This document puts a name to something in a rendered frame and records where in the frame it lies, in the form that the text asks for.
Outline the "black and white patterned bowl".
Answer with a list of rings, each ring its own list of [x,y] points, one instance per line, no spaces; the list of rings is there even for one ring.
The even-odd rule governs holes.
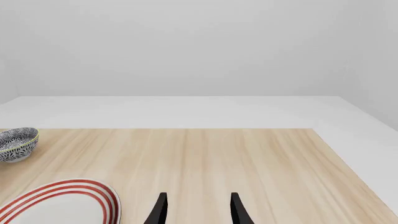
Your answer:
[[[39,130],[14,128],[0,132],[0,162],[20,162],[37,147]]]

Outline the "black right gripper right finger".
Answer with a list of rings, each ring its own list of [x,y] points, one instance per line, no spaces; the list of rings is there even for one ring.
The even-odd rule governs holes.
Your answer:
[[[232,224],[254,224],[236,192],[231,193],[230,211]]]

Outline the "white plate with red rings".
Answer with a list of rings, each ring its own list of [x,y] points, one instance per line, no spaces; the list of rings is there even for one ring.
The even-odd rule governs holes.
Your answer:
[[[120,224],[116,191],[98,180],[65,179],[18,195],[0,207],[0,224]]]

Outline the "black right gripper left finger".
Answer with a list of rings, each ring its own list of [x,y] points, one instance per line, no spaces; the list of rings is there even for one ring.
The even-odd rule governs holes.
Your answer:
[[[165,224],[167,219],[167,193],[161,192],[144,224]]]

